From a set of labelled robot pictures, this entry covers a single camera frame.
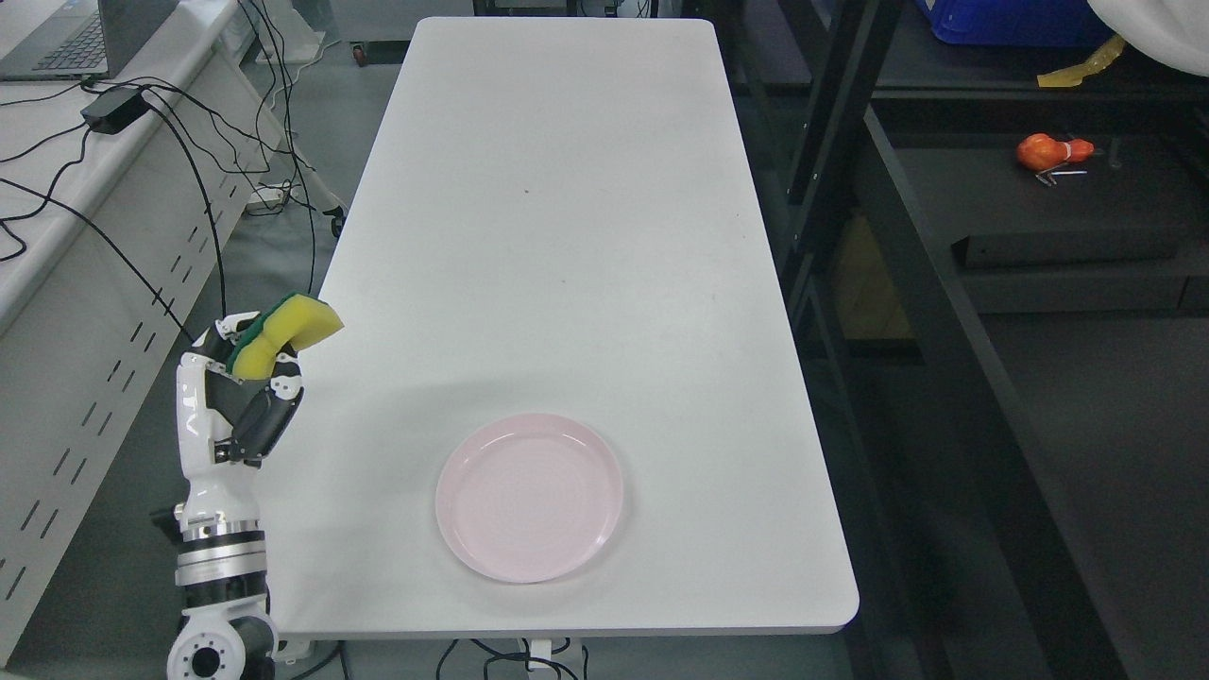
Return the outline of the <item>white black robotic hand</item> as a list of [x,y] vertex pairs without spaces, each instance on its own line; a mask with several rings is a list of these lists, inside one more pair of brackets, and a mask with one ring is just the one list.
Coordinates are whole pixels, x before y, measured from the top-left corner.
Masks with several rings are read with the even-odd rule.
[[253,494],[255,474],[280,440],[305,393],[297,350],[285,342],[272,357],[268,378],[237,417],[213,403],[212,378],[230,384],[229,361],[264,336],[264,315],[226,315],[215,321],[179,357],[177,365],[177,437],[187,499],[177,511],[185,541],[254,531],[260,511]]

